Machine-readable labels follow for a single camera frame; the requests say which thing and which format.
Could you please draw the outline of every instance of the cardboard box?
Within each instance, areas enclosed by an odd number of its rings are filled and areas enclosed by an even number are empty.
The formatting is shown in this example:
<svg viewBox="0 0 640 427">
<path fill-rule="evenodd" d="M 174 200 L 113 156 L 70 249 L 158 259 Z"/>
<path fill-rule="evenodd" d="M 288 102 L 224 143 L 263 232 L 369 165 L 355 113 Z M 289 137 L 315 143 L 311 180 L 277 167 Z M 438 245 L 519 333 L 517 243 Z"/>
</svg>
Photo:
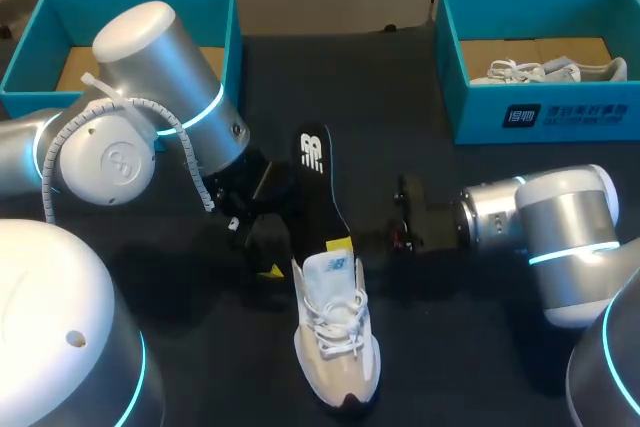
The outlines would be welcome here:
<svg viewBox="0 0 640 427">
<path fill-rule="evenodd" d="M 438 77 L 458 144 L 640 139 L 640 0 L 440 0 Z M 492 61 L 623 57 L 627 82 L 471 85 Z"/>
<path fill-rule="evenodd" d="M 90 46 L 100 29 L 125 10 L 149 1 L 40 0 L 0 83 L 0 99 L 9 116 L 69 107 L 84 90 L 78 74 L 97 69 Z M 242 36 L 236 1 L 160 1 L 171 5 L 194 42 L 206 47 L 205 56 L 225 93 L 237 104 Z"/>
</svg>

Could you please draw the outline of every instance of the black insole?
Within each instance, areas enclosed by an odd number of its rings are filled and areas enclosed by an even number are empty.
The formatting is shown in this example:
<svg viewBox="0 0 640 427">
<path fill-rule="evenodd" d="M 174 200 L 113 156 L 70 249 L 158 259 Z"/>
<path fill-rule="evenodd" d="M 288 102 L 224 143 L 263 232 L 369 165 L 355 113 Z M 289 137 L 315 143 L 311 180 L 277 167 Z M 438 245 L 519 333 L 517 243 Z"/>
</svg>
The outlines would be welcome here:
<svg viewBox="0 0 640 427">
<path fill-rule="evenodd" d="M 328 250 L 327 242 L 349 237 L 333 193 L 332 145 L 320 123 L 301 125 L 293 137 L 291 163 L 296 179 L 296 212 L 286 223 L 298 265 Z"/>
</svg>

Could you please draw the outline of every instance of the white robot arm cap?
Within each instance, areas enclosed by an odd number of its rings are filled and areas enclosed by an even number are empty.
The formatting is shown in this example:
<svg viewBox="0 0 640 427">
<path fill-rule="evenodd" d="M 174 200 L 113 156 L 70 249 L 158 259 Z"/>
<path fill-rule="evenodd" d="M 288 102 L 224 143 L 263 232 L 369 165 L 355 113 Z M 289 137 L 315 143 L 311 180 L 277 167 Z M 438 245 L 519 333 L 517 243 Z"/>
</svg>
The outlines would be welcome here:
<svg viewBox="0 0 640 427">
<path fill-rule="evenodd" d="M 116 62 L 129 57 L 160 37 L 175 18 L 175 11 L 164 2 L 137 5 L 98 32 L 93 41 L 93 55 L 99 63 Z"/>
<path fill-rule="evenodd" d="M 98 361 L 115 294 L 102 261 L 53 225 L 0 220 L 0 425 L 60 405 Z"/>
<path fill-rule="evenodd" d="M 582 169 L 552 172 L 519 187 L 516 191 L 516 207 L 522 209 L 560 195 L 593 190 L 606 195 L 605 186 L 595 172 Z"/>
<path fill-rule="evenodd" d="M 88 121 L 68 138 L 60 152 L 60 171 L 85 202 L 124 204 L 149 185 L 155 152 L 128 119 L 114 112 Z"/>
</svg>

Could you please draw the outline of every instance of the wheel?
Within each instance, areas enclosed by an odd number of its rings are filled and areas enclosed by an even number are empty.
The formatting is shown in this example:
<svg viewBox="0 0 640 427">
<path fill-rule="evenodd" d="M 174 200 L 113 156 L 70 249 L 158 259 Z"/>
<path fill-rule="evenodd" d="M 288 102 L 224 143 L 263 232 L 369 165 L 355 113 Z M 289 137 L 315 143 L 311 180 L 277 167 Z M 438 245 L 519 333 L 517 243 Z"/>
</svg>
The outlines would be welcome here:
<svg viewBox="0 0 640 427">
<path fill-rule="evenodd" d="M 0 24 L 0 39 L 12 39 L 11 29 L 8 25 Z"/>
</svg>

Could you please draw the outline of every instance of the shoelace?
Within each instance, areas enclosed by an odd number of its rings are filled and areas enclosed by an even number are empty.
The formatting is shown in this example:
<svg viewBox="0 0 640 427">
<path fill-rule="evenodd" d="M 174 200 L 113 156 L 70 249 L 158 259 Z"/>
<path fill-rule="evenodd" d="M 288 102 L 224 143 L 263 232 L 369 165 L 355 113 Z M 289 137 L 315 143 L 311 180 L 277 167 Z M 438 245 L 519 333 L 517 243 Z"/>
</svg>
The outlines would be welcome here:
<svg viewBox="0 0 640 427">
<path fill-rule="evenodd" d="M 542 82 L 542 66 L 536 63 L 516 64 L 513 60 L 495 60 L 487 72 L 490 79 L 504 80 L 505 82 L 526 82 L 535 80 Z"/>
<path fill-rule="evenodd" d="M 320 352 L 324 356 L 342 354 L 353 351 L 358 356 L 358 349 L 364 344 L 362 339 L 362 319 L 367 312 L 367 294 L 356 289 L 355 302 L 329 302 L 321 311 L 304 298 L 304 305 L 309 311 L 309 326 L 313 329 Z M 338 308 L 347 309 L 352 317 L 347 322 L 336 322 L 331 313 Z"/>
</svg>

